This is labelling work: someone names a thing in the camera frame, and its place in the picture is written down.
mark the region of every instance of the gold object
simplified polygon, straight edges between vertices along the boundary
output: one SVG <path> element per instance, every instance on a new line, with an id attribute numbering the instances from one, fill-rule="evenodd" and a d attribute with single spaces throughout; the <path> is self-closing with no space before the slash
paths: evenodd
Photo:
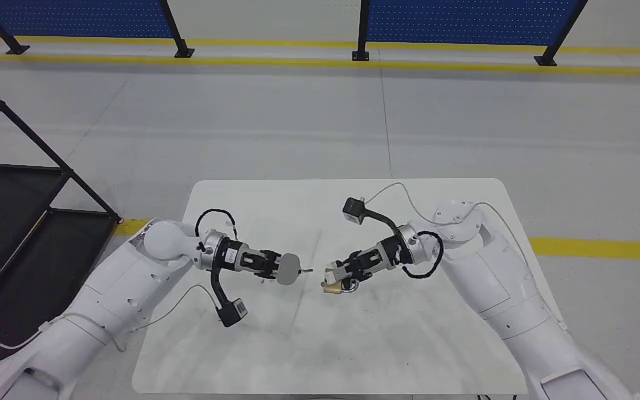
<path id="1" fill-rule="evenodd" d="M 341 294 L 342 282 L 336 282 L 333 285 L 327 285 L 326 282 L 321 283 L 322 291 L 329 294 Z"/>

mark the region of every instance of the black metal post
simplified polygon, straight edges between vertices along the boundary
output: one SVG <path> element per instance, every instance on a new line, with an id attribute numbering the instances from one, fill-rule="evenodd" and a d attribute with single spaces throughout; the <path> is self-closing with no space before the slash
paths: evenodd
<path id="1" fill-rule="evenodd" d="M 167 19 L 167 24 L 169 24 L 169 30 L 171 30 L 171 36 L 173 36 L 173 40 L 176 41 L 176 46 L 178 46 L 178 52 L 174 56 L 175 58 L 191 58 L 195 49 L 190 49 L 187 47 L 187 42 L 180 36 L 180 32 L 178 31 L 178 25 L 176 25 L 176 20 L 173 19 L 173 14 L 171 13 L 171 8 L 169 7 L 169 3 L 167 0 L 158 0 L 160 2 L 160 7 L 162 7 L 162 12 L 164 13 L 164 17 Z"/>
<path id="2" fill-rule="evenodd" d="M 586 5 L 587 0 L 579 0 L 578 4 L 576 4 L 576 8 L 573 9 L 573 12 L 569 16 L 569 20 L 567 21 L 565 26 L 562 27 L 562 30 L 558 34 L 556 41 L 551 46 L 547 47 L 547 49 L 541 56 L 533 57 L 539 66 L 556 67 L 558 65 L 555 61 L 553 61 L 553 57 L 556 56 L 556 53 L 560 49 L 560 46 L 562 46 L 562 42 L 564 42 L 564 39 L 567 38 L 567 35 L 571 31 L 571 28 L 573 28 L 573 24 L 576 23 L 576 20 L 578 19 L 580 13 L 582 13 L 582 10 L 584 10 L 584 6 Z"/>
<path id="3" fill-rule="evenodd" d="M 369 52 L 365 50 L 367 46 L 367 35 L 369 33 L 369 9 L 371 0 L 360 2 L 360 29 L 358 31 L 358 50 L 351 53 L 353 61 L 369 61 Z"/>
<path id="4" fill-rule="evenodd" d="M 0 26 L 0 37 L 2 38 L 2 40 L 4 40 L 7 46 L 9 46 L 10 50 L 7 51 L 7 54 L 20 55 L 25 51 L 27 51 L 29 47 L 31 47 L 31 46 L 23 46 L 20 43 L 18 43 L 16 38 L 13 37 L 13 35 L 9 35 L 9 33 L 5 31 L 2 26 Z"/>
<path id="5" fill-rule="evenodd" d="M 24 134 L 27 135 L 29 139 L 37 144 L 42 151 L 44 151 L 56 164 L 58 164 L 62 171 L 68 174 L 71 179 L 73 179 L 82 189 L 84 189 L 84 191 L 87 192 L 87 194 L 91 196 L 91 198 L 95 200 L 95 202 L 98 203 L 100 207 L 102 207 L 113 219 L 118 222 L 122 221 L 122 218 L 118 215 L 118 213 L 115 212 L 111 207 L 109 207 L 109 205 L 104 200 L 102 200 L 102 198 L 98 196 L 98 194 L 94 192 L 93 189 L 91 189 L 91 187 L 87 185 L 87 183 L 83 181 L 82 178 L 80 178 L 80 176 L 78 176 L 78 174 L 76 174 L 73 169 L 71 169 L 69 164 L 64 162 L 64 160 L 60 158 L 60 156 L 58 156 L 56 152 L 53 151 L 53 149 L 49 147 L 49 145 L 47 145 L 47 143 L 45 143 L 45 141 L 42 140 L 40 136 L 38 136 L 38 134 L 35 133 L 33 129 L 29 127 L 29 125 L 27 125 L 26 122 L 24 122 L 16 113 L 14 113 L 13 110 L 9 108 L 7 103 L 2 100 L 0 100 L 0 111 L 2 111 L 11 122 L 13 122 L 18 128 L 20 128 L 20 130 L 24 132 Z"/>

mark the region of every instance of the white cable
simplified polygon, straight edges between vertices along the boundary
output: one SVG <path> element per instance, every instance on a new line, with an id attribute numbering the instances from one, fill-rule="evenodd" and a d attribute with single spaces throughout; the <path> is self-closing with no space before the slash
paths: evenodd
<path id="1" fill-rule="evenodd" d="M 436 221 L 432 221 L 429 218 L 425 217 L 424 215 L 422 215 L 422 213 L 420 213 L 420 211 L 418 211 L 416 205 L 413 203 L 413 199 L 411 199 L 411 195 L 409 194 L 409 190 L 407 190 L 407 187 L 402 182 L 393 182 L 392 184 L 389 184 L 389 185 L 385 186 L 380 191 L 378 191 L 378 193 L 374 194 L 373 197 L 371 197 L 369 200 L 366 200 L 364 202 L 364 204 L 369 204 L 371 201 L 373 201 L 373 199 L 378 197 L 382 192 L 384 192 L 385 190 L 389 189 L 392 186 L 401 186 L 402 189 L 404 189 L 405 194 L 407 195 L 407 199 L 409 200 L 409 204 L 411 204 L 411 208 L 413 208 L 413 211 L 415 211 L 416 214 L 418 214 L 418 216 L 420 216 L 420 218 L 422 218 L 423 220 L 425 220 L 428 223 L 430 223 L 432 225 L 435 225 L 435 226 L 449 226 L 449 225 L 461 224 L 471 214 L 471 212 L 473 210 L 475 210 L 479 205 L 485 205 L 485 206 L 491 208 L 493 210 L 493 212 L 495 212 L 498 215 L 498 217 L 500 217 L 500 219 L 502 220 L 502 223 L 504 224 L 504 226 L 506 226 L 507 229 L 509 230 L 509 233 L 511 234 L 511 237 L 516 242 L 516 245 L 518 246 L 518 249 L 520 250 L 520 253 L 522 254 L 522 258 L 524 259 L 524 263 L 527 264 L 527 267 L 529 267 L 529 261 L 527 261 L 527 256 L 524 254 L 524 250 L 522 249 L 522 246 L 520 245 L 520 242 L 518 242 L 518 239 L 516 238 L 516 235 L 513 233 L 513 231 L 511 230 L 511 227 L 509 226 L 509 224 L 507 224 L 507 221 L 504 219 L 502 214 L 500 214 L 500 212 L 498 212 L 498 210 L 494 206 L 492 206 L 491 204 L 489 204 L 489 203 L 487 203 L 485 201 L 479 201 L 477 203 L 474 203 L 473 207 L 471 207 L 469 209 L 469 211 L 461 219 L 459 219 L 457 221 L 453 221 L 453 222 L 436 222 Z"/>
<path id="2" fill-rule="evenodd" d="M 25 340 L 24 342 L 22 342 L 22 343 L 20 343 L 20 344 L 18 344 L 18 345 L 15 345 L 15 346 L 7 346 L 6 344 L 2 344 L 2 343 L 0 343 L 0 347 L 1 347 L 1 348 L 3 348 L 3 349 L 5 349 L 5 350 L 17 350 L 17 349 L 20 349 L 20 348 L 22 348 L 22 347 L 24 347 L 24 346 L 28 345 L 29 343 L 33 342 L 33 340 L 34 340 L 35 338 L 37 338 L 37 337 L 38 337 L 38 335 L 40 335 L 41 333 L 42 333 L 42 332 L 41 332 L 40 330 L 36 331 L 36 333 L 34 333 L 33 335 L 31 335 L 31 337 L 30 337 L 29 339 Z"/>
<path id="3" fill-rule="evenodd" d="M 382 192 L 384 192 L 385 190 L 389 189 L 392 186 L 402 186 L 402 189 L 404 189 L 405 194 L 407 195 L 407 199 L 409 200 L 409 204 L 411 204 L 411 208 L 413 208 L 413 211 L 416 212 L 416 214 L 418 214 L 420 216 L 420 218 L 424 219 L 425 221 L 427 221 L 428 223 L 435 225 L 435 226 L 449 226 L 449 225 L 457 225 L 457 224 L 461 224 L 462 222 L 464 222 L 465 218 L 467 218 L 469 216 L 469 214 L 471 214 L 471 212 L 476 208 L 476 206 L 478 205 L 478 203 L 476 203 L 473 207 L 471 207 L 471 209 L 469 210 L 469 212 L 467 212 L 462 219 L 458 220 L 458 221 L 454 221 L 454 222 L 436 222 L 436 221 L 432 221 L 429 218 L 425 217 L 424 215 L 422 215 L 422 213 L 420 213 L 420 211 L 418 211 L 418 208 L 416 207 L 416 205 L 413 203 L 413 199 L 411 199 L 411 195 L 409 194 L 409 190 L 407 190 L 407 187 L 404 185 L 404 183 L 402 182 L 393 182 L 390 185 L 385 186 L 384 188 L 382 188 L 382 190 L 380 190 L 378 193 L 374 194 L 373 197 L 371 197 L 369 200 L 365 201 L 364 204 L 369 204 L 369 202 L 373 201 L 373 199 L 375 199 L 376 197 L 378 197 Z"/>
<path id="4" fill-rule="evenodd" d="M 153 321 L 153 322 L 149 322 L 149 323 L 148 323 L 148 324 L 146 324 L 146 325 L 142 325 L 142 326 L 140 326 L 140 327 L 138 327 L 138 328 L 136 328 L 136 329 L 132 330 L 131 332 L 132 332 L 132 333 L 133 333 L 133 332 L 137 332 L 137 331 L 139 331 L 139 330 L 140 330 L 140 329 L 142 329 L 142 328 L 146 328 L 146 327 L 148 327 L 148 326 L 151 326 L 151 325 L 155 324 L 156 322 L 160 322 L 160 321 L 162 321 L 162 320 L 164 319 L 164 317 L 166 317 L 167 315 L 171 314 L 171 313 L 173 312 L 173 310 L 175 310 L 175 309 L 176 309 L 176 307 L 178 307 L 178 304 L 180 304 L 180 302 L 181 302 L 181 301 L 182 301 L 182 300 L 187 296 L 187 294 L 191 291 L 191 289 L 193 289 L 193 288 L 197 288 L 197 287 L 199 287 L 199 288 L 201 288 L 202 290 L 204 290 L 204 291 L 207 293 L 207 295 L 209 296 L 209 298 L 211 299 L 211 302 L 213 303 L 213 306 L 214 306 L 214 307 L 216 307 L 216 308 L 218 308 L 218 306 L 216 305 L 215 300 L 213 300 L 213 296 L 211 296 L 211 293 L 209 293 L 209 291 L 207 290 L 207 288 L 205 288 L 204 286 L 202 286 L 202 285 L 200 285 L 200 284 L 196 284 L 196 285 L 191 286 L 189 289 L 187 289 L 187 291 L 186 291 L 186 292 L 184 292 L 184 294 L 182 295 L 182 297 L 180 297 L 180 300 L 178 300 L 178 302 L 177 302 L 177 303 L 176 303 L 176 304 L 171 308 L 171 310 L 169 310 L 165 315 L 163 315 L 162 317 L 158 318 L 157 320 L 155 320 L 155 321 Z"/>
<path id="5" fill-rule="evenodd" d="M 49 329 L 51 327 L 51 325 L 53 325 L 55 322 L 60 321 L 61 319 L 69 319 L 69 317 L 78 317 L 78 318 L 82 318 L 85 321 L 95 325 L 96 327 L 98 327 L 99 329 L 101 329 L 102 331 L 104 331 L 109 338 L 111 339 L 111 341 L 113 342 L 113 344 L 116 346 L 116 348 L 118 349 L 119 352 L 124 353 L 124 351 L 127 349 L 126 346 L 124 347 L 120 347 L 120 345 L 118 345 L 118 342 L 116 342 L 116 339 L 113 337 L 113 335 L 111 334 L 111 332 L 109 332 L 104 326 L 100 325 L 99 323 L 97 323 L 96 321 L 94 321 L 93 319 L 87 317 L 86 315 L 82 315 L 82 314 L 78 314 L 78 313 L 66 313 L 66 314 L 62 314 L 54 319 L 52 319 L 51 321 L 47 321 L 44 324 L 40 325 L 38 327 L 38 331 L 36 333 L 34 333 L 29 339 L 25 340 L 24 342 L 20 343 L 19 345 L 16 346 L 7 346 L 4 344 L 0 343 L 0 347 L 2 347 L 3 349 L 6 350 L 17 350 L 20 349 L 26 345 L 28 345 L 29 343 L 31 343 L 35 338 L 37 338 L 42 332 L 46 331 L 47 329 Z"/>

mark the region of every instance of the cable connector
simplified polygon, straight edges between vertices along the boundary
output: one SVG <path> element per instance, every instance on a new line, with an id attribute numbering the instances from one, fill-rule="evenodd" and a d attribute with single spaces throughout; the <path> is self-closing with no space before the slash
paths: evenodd
<path id="1" fill-rule="evenodd" d="M 53 320 L 51 320 L 51 321 L 44 322 L 42 325 L 40 325 L 40 326 L 38 327 L 38 332 L 44 332 L 44 331 L 46 331 L 47 329 L 51 328 L 51 326 L 53 325 L 53 323 L 54 323 L 54 322 L 56 322 L 57 320 L 58 320 L 58 318 L 53 319 Z"/>

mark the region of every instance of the black shelf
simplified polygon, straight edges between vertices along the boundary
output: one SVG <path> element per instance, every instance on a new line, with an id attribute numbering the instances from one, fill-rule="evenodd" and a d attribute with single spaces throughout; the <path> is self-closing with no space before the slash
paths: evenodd
<path id="1" fill-rule="evenodd" d="M 0 112 L 57 164 L 0 164 L 0 343 L 16 346 L 71 304 L 122 219 L 2 100 Z M 51 208 L 70 179 L 105 211 Z"/>
<path id="2" fill-rule="evenodd" d="M 0 279 L 0 342 L 29 338 L 71 303 L 117 221 L 105 212 L 48 210 Z M 15 351 L 0 349 L 0 359 Z"/>
<path id="3" fill-rule="evenodd" d="M 58 167 L 0 164 L 0 272 L 68 179 Z"/>

